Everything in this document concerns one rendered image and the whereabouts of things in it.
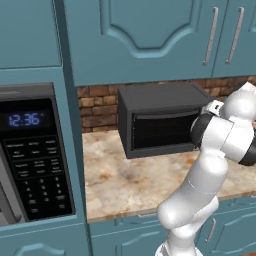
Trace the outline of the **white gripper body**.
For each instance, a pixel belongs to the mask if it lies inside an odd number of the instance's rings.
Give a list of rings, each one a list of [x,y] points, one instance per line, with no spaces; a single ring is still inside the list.
[[[208,108],[209,107],[207,106],[202,107],[201,114],[211,114],[216,116],[216,113],[214,113],[212,110],[209,110]]]

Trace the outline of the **black toaster oven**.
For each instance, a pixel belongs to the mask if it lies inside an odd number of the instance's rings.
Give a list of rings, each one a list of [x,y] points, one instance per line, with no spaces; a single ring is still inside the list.
[[[195,83],[135,85],[118,89],[118,131],[128,159],[194,151],[193,143],[133,149],[133,118],[138,114],[198,111],[214,99]]]

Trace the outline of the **dark toaster oven door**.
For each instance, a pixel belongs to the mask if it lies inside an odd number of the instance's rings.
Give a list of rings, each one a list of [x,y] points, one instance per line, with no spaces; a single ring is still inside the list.
[[[158,120],[133,118],[132,148],[144,149],[192,143],[190,129],[198,116]]]

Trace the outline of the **teal base cupboard door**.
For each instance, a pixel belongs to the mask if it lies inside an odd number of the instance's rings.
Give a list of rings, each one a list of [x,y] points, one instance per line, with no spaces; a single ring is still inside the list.
[[[211,241],[206,244],[212,218],[217,224]],[[210,216],[198,233],[196,247],[204,256],[241,256],[256,252],[256,207]]]
[[[155,256],[166,236],[157,226],[93,236],[93,256]]]

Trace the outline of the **black microwave oven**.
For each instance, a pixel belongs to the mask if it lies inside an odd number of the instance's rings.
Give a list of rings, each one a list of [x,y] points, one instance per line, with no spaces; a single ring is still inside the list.
[[[75,213],[51,83],[0,86],[0,145],[24,220]]]

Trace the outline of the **teal base drawer front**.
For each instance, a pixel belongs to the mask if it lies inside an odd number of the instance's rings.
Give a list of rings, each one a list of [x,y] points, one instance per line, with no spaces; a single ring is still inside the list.
[[[137,215],[134,215],[129,217],[122,217],[112,220],[91,223],[90,233],[92,236],[101,235],[106,233],[141,228],[144,226],[151,226],[158,223],[159,220],[157,216],[153,218],[138,218]]]
[[[233,198],[229,200],[220,200],[218,213],[240,210],[256,206],[256,195]]]

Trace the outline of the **teal tall cupboard housing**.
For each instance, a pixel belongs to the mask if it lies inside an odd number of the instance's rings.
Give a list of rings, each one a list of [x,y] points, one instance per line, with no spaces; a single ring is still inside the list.
[[[0,0],[0,86],[51,83],[73,215],[0,227],[0,256],[91,256],[82,134],[63,0]]]

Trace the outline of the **narrow teal wall cupboard door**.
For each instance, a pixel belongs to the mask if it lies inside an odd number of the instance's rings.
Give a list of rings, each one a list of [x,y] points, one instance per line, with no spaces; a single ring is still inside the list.
[[[243,23],[233,59],[227,65],[239,7],[245,8]],[[228,0],[212,77],[250,75],[256,75],[256,0]]]

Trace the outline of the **wide teal wall cupboard door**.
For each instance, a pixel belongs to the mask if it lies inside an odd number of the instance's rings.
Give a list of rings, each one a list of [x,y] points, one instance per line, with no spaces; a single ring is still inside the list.
[[[65,0],[74,84],[211,76],[227,0]],[[213,47],[202,64],[219,8]]]

